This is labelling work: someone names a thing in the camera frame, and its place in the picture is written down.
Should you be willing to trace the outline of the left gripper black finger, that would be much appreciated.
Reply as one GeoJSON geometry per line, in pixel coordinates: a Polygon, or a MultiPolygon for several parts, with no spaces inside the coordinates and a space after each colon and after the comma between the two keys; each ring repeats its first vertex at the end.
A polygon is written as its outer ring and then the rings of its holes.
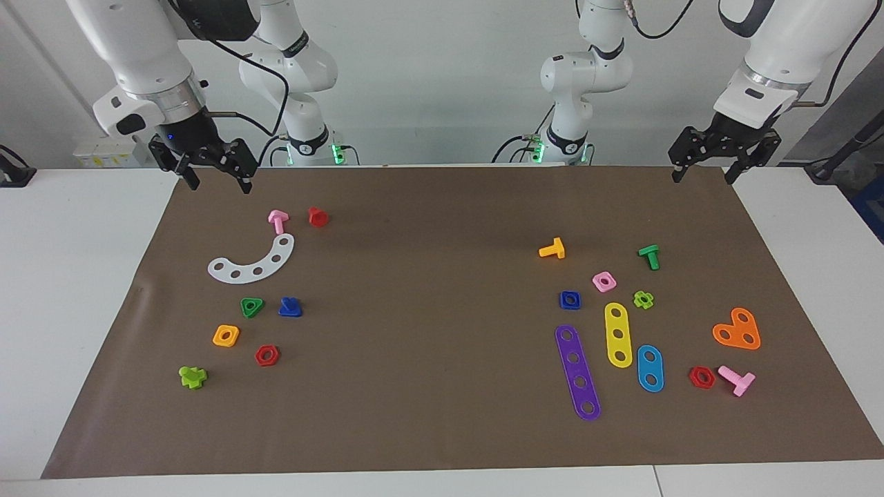
{"type": "Polygon", "coordinates": [[[739,176],[749,172],[752,168],[766,166],[781,142],[781,138],[763,138],[752,148],[751,152],[739,151],[735,163],[725,173],[726,184],[733,185],[739,176]]]}
{"type": "Polygon", "coordinates": [[[680,183],[690,166],[707,160],[707,134],[687,126],[679,133],[667,155],[673,165],[672,180],[680,183]]]}

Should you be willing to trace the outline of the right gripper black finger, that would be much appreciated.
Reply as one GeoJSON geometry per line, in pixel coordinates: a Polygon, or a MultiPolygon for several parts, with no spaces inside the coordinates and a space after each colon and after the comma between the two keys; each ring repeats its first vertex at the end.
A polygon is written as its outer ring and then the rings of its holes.
{"type": "Polygon", "coordinates": [[[196,190],[201,184],[201,180],[197,176],[195,170],[191,166],[191,155],[185,153],[176,157],[173,153],[164,158],[165,172],[171,172],[183,179],[190,190],[196,190]]]}
{"type": "Polygon", "coordinates": [[[223,144],[223,171],[236,179],[243,194],[251,192],[252,178],[258,167],[255,155],[243,139],[223,144]]]}

